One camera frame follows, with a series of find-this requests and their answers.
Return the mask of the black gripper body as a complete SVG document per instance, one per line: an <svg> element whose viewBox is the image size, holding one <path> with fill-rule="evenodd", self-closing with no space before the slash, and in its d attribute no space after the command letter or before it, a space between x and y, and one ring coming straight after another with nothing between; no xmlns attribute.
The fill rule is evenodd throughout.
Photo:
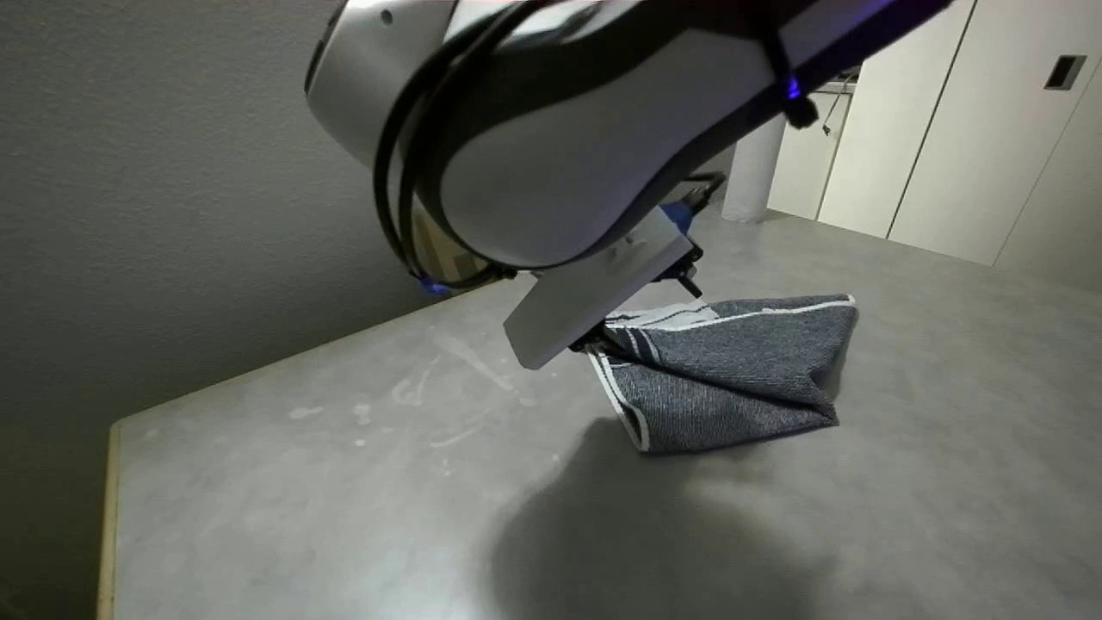
<svg viewBox="0 0 1102 620"><path fill-rule="evenodd" d="M659 271L651 283L679 283L694 300L703 296L699 283L695 283L695 263L703 258L707 253L690 237L690 253L671 263L664 271ZM571 351L585 351L585 348L604 348L611 339L608 339L608 318L595 320L582 339L571 341Z"/></svg>

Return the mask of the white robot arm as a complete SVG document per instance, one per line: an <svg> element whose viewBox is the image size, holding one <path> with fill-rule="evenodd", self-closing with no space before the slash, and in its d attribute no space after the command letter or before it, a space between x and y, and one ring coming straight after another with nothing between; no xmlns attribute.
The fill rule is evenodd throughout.
<svg viewBox="0 0 1102 620"><path fill-rule="evenodd" d="M953 0L338 0L305 75L369 169L388 249L430 216L490 280L528 370L580 348L699 249L663 200Z"/></svg>

